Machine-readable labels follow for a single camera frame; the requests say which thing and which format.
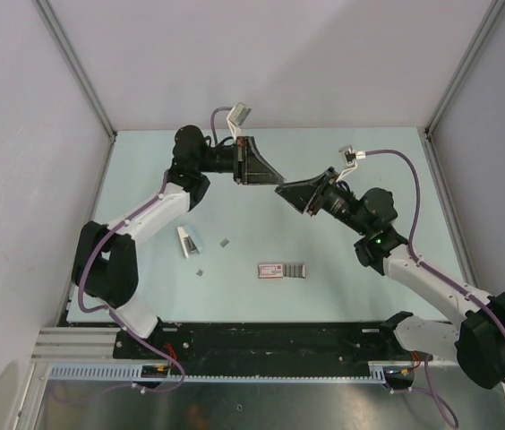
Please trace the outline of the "red staple box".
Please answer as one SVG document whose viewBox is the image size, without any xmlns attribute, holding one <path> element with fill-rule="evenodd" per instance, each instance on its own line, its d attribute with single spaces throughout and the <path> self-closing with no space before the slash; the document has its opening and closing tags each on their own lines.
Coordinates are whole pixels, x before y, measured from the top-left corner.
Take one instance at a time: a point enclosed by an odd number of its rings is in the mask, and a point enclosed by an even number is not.
<svg viewBox="0 0 505 430">
<path fill-rule="evenodd" d="M 305 279 L 307 269 L 304 263 L 262 263 L 258 265 L 258 278 L 269 279 Z"/>
</svg>

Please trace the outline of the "white stapler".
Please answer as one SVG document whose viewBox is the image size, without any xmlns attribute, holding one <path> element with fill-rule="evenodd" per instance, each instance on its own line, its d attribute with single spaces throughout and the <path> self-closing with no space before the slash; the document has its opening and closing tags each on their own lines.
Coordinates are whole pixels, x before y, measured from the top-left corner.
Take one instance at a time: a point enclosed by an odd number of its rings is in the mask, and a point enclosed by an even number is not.
<svg viewBox="0 0 505 430">
<path fill-rule="evenodd" d="M 196 231 L 189 225 L 182 225 L 176 228 L 177 235 L 182 247 L 183 255 L 186 259 L 192 255 L 202 253 L 202 243 Z"/>
</svg>

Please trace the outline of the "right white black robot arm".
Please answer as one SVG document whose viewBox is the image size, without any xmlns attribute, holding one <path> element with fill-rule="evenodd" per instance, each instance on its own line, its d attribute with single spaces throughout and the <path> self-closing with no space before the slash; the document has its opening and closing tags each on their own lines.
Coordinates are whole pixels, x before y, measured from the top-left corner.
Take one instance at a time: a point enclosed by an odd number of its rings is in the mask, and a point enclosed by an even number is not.
<svg viewBox="0 0 505 430">
<path fill-rule="evenodd" d="M 494 296 L 460 284 L 414 254 L 393 226 L 397 217 L 391 192 L 374 187 L 356 198 L 338 185 L 329 168 L 311 179 L 279 185 L 277 195 L 300 213 L 320 211 L 360 235 L 355 254 L 364 266 L 409 288 L 435 307 L 445 322 L 400 312 L 385 323 L 381 353 L 400 359 L 416 350 L 455 362 L 474 383 L 491 389 L 505 383 L 505 293 Z"/>
</svg>

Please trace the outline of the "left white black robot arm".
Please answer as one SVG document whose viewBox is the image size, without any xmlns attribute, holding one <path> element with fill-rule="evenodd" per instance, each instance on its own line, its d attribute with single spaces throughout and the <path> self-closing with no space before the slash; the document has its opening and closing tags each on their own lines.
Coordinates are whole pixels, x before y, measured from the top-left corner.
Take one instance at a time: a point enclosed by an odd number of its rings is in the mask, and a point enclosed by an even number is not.
<svg viewBox="0 0 505 430">
<path fill-rule="evenodd" d="M 132 212 L 107 224 L 92 220 L 81 228 L 72 282 L 78 306 L 86 314 L 108 311 L 133 334 L 133 348 L 143 357 L 157 356 L 164 337 L 155 331 L 156 313 L 137 292 L 137 247 L 171 221 L 194 209 L 207 193 L 209 173 L 228 173 L 239 185 L 281 185 L 284 178 L 262 157 L 252 136 L 232 144 L 210 145 L 195 125 L 175 133 L 172 162 L 160 189 Z"/>
</svg>

